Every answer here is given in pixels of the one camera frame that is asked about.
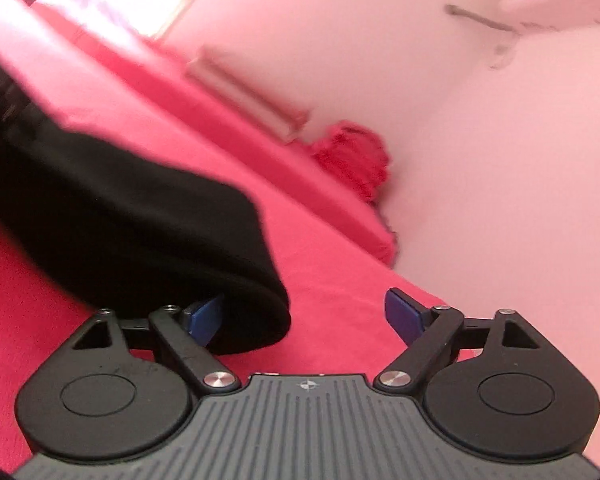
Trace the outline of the black pants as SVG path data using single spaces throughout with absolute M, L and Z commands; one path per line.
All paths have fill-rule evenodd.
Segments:
M 143 318 L 215 300 L 219 354 L 290 330 L 288 292 L 247 195 L 59 127 L 1 65 L 0 222 L 91 307 Z

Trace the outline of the pink far bed cover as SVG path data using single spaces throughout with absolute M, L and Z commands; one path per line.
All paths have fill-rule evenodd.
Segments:
M 149 47 L 102 9 L 84 6 L 81 0 L 38 0 L 32 9 L 141 96 L 243 162 L 377 260 L 393 265 L 398 242 L 376 209 L 320 168 L 299 143 L 275 139 L 188 78 L 182 62 Z

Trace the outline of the folded red blankets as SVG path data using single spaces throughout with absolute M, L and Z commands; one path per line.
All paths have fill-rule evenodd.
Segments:
M 389 179 L 390 156 L 378 134 L 355 122 L 342 120 L 327 128 L 326 136 L 311 143 L 314 162 L 365 203 L 377 200 Z

